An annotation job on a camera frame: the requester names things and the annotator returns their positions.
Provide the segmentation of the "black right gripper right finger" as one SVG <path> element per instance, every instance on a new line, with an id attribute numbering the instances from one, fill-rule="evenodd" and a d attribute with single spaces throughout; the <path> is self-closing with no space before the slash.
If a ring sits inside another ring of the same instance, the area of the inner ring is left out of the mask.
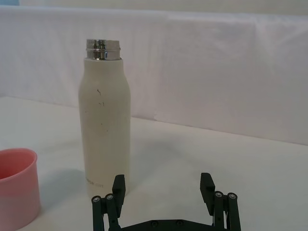
<path id="1" fill-rule="evenodd" d="M 207 231 L 241 230 L 238 196 L 235 193 L 224 195 L 221 191 L 217 191 L 209 173 L 201 174 L 200 192 L 212 217 L 212 225 L 206 227 Z"/>

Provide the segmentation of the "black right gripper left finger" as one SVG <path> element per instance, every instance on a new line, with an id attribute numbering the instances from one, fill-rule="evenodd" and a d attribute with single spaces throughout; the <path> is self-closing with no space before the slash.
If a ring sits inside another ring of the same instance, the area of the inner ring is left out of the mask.
<path id="1" fill-rule="evenodd" d="M 112 187 L 112 193 L 104 198 L 94 196 L 92 202 L 92 223 L 94 231 L 104 231 L 104 214 L 108 215 L 109 231 L 120 231 L 118 224 L 122 205 L 126 194 L 125 175 L 116 175 Z"/>

